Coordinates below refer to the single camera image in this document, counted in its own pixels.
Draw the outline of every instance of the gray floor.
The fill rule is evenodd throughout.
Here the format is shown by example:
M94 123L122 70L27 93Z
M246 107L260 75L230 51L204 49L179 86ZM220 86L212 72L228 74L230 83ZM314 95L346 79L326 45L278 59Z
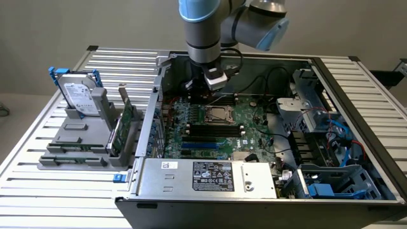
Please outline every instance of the gray floor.
M0 163L36 119L51 96L30 94L0 94L0 101L11 109L7 117L0 117Z

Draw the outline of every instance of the power supply label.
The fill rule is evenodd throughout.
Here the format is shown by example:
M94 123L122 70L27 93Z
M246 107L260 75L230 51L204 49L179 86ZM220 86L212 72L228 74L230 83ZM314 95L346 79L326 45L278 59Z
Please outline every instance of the power supply label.
M231 162L194 162L192 188L195 191L234 192Z

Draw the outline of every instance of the slotted metal surface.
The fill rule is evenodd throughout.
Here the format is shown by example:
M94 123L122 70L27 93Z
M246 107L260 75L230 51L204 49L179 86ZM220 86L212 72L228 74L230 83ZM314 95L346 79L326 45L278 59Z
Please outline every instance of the slotted metal surface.
M108 99L116 107L123 106L118 86L126 83L132 104L139 110L146 110L158 74L158 55L156 51L100 48L82 60L82 69L100 70ZM399 166L406 167L407 171L407 165L403 164L406 144L401 138L407 137L403 117L391 109L379 89L371 86L371 80L347 58L330 57L323 60L348 97L358 104L366 121L373 124L383 144L390 145L387 148L395 159L399 159ZM0 166L0 228L128 229L131 226L111 199L116 196L115 191L127 187L126 184L112 183L116 172L51 171L36 168L39 157L67 116L66 105L56 93ZM394 139L398 142L401 140L397 148L391 142ZM395 224L387 226L393 229L403 228ZM367 228L385 227L371 225Z

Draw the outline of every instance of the blue cable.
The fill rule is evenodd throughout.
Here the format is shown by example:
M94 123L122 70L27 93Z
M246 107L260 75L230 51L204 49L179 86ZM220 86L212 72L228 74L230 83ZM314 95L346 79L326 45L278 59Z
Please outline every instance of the blue cable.
M335 120L328 119L327 122L328 122L328 123L332 123L335 126L338 126L338 127L340 127L342 129L344 129L344 133L346 133L346 134L350 133L350 129L348 129L344 125L342 125L339 122L336 122Z
M343 162L342 162L339 167L344 167L346 166L346 163L347 163L347 161L350 159L350 154L351 154L351 150L347 148L346 149L346 153L344 153L344 159L343 159Z

